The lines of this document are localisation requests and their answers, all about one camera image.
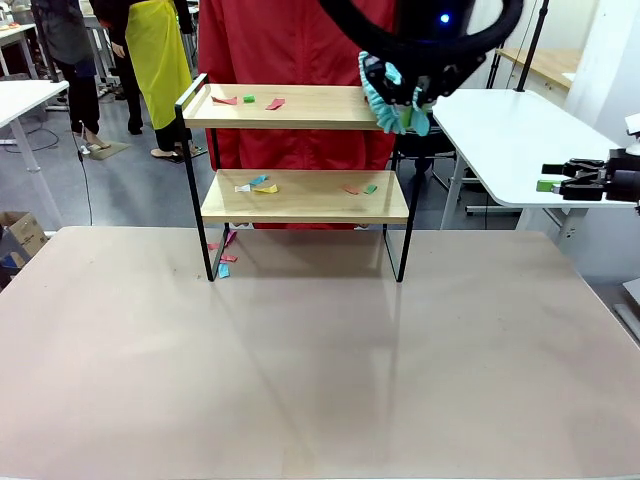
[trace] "wooden shelf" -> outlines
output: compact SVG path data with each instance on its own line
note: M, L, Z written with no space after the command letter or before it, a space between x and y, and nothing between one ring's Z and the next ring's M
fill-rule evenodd
M502 48L497 50L498 55L524 65L528 50L518 50L517 48ZM563 73L576 73L582 58L580 50L561 48L539 48L533 56L531 71L537 73L545 80L570 90L573 82L563 75Z
M261 187L278 193L236 192L260 175ZM371 195L352 195L350 185ZM219 170L202 205L205 223L366 223L405 224L409 210L394 172L361 170Z
M254 95L255 103L242 103L244 95ZM238 105L214 103L212 97L238 97ZM274 98L286 103L265 110ZM200 89L183 115L192 128L379 129L362 87L210 84Z

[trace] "red paper scrap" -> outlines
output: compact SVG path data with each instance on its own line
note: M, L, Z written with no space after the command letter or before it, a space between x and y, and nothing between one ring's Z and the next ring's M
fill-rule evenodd
M222 255L220 257L222 263L234 263L236 260L238 260L238 257L235 255Z
M213 103L223 103L225 105L237 105L238 104L238 97L233 97L233 98L218 98L218 97L211 97L213 99Z
M277 110L284 105L284 102L284 98L274 98L273 102L271 102L271 105L269 105L266 110Z
M358 195L360 193L360 190L358 190L356 187L352 187L351 185L343 185L342 189L345 192L350 193L351 195Z
M233 242L233 240L236 238L236 235L238 234L238 232L236 232L235 230L233 230L231 233L229 233L229 236L227 237L227 241L224 242L224 246L228 247L229 244L231 242ZM209 248L209 250L217 250L218 248L220 248L220 244L219 243L207 243L207 247Z

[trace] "cardboard box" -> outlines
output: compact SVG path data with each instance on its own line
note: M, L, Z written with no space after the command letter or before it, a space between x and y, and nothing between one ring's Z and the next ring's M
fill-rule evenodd
M42 227L27 212L0 212L0 265L22 268L47 243Z

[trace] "yellow apron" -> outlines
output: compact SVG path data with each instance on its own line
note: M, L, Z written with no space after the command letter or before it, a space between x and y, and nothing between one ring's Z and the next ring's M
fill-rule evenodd
M131 5L126 39L151 123L159 130L175 119L176 100L191 85L173 0Z

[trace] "person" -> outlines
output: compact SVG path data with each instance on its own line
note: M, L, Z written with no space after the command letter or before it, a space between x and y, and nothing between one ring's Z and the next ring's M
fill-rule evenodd
M186 0L94 0L93 11L111 32L113 52L121 58L131 55L158 141L151 155L180 157L176 151L180 134L174 105L191 85L180 30L193 33Z
M108 148L100 140L100 106L93 51L78 0L35 0L49 52L69 82L69 116L74 135L90 150Z
M355 3L391 29L394 1ZM360 49L317 0L200 0L198 51L210 83L361 85ZM382 170L394 141L378 131L220 129L217 135L222 168L251 169ZM279 226L305 228L269 228Z

